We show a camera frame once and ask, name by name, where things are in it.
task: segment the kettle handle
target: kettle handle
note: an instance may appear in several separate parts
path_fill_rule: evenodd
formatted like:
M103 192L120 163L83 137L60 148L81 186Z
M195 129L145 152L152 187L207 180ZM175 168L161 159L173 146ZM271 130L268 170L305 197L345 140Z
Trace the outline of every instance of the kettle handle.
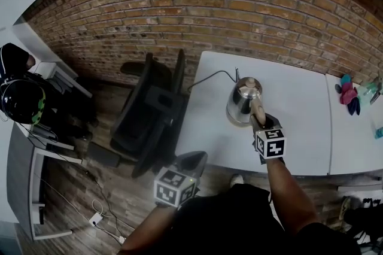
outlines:
M252 99L250 102L250 115L255 115L261 126L266 124L266 114L259 98Z

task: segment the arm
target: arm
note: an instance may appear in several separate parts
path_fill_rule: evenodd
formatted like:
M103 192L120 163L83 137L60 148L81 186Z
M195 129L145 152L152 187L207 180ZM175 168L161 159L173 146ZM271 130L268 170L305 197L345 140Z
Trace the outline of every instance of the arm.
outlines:
M157 242L172 224L177 209L156 207L135 231L126 238L119 254L145 249Z
M314 204L279 159L266 159L276 214L293 235L306 225L319 222Z

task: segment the teal object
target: teal object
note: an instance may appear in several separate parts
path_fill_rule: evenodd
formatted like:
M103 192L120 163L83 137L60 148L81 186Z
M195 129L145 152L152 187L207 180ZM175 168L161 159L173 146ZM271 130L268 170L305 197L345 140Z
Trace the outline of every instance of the teal object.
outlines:
M375 132L375 139L379 139L383 137L383 127L379 128Z
M341 86L343 86L345 83L350 83L351 82L351 76L348 74L343 75L341 79Z
M368 83L365 86L359 86L357 89L360 106L370 105L370 101L375 92L378 91L378 87L375 83Z

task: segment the white sneaker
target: white sneaker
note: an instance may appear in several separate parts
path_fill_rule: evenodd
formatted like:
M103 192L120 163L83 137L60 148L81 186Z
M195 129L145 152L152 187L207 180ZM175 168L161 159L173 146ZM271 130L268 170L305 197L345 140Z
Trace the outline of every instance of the white sneaker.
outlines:
M233 187L235 184L243 184L244 178L241 174L234 174L232 178L230 179L230 188Z

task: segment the white table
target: white table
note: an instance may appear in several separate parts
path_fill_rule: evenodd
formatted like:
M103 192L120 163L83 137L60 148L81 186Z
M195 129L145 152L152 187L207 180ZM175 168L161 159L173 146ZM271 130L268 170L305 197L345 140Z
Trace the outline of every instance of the white table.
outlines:
M14 124L7 161L7 199L22 229L31 240L42 240L71 235L72 230L53 232L45 235L35 233L34 224L39 224L40 178L44 157L81 164L82 160L38 147L28 140Z
M35 70L35 73L40 74L45 80L57 77L69 88L75 87L88 98L92 97L92 94L88 90L79 85L72 77L65 73L65 71L60 68L56 62L40 62Z
M265 111L279 119L287 137L285 161L291 173L327 175L331 126L325 76L281 63L205 51L194 81L219 70L234 77L236 67L241 77L254 77L262 84ZM219 73L193 87L175 154L203 150L212 165L267 172L252 146L252 128L238 128L226 117L233 86L225 73Z
M383 138L375 139L383 127L383 97L361 108L360 116L348 113L339 102L335 84L341 80L326 75L332 117L332 159L330 174L349 174L383 169Z

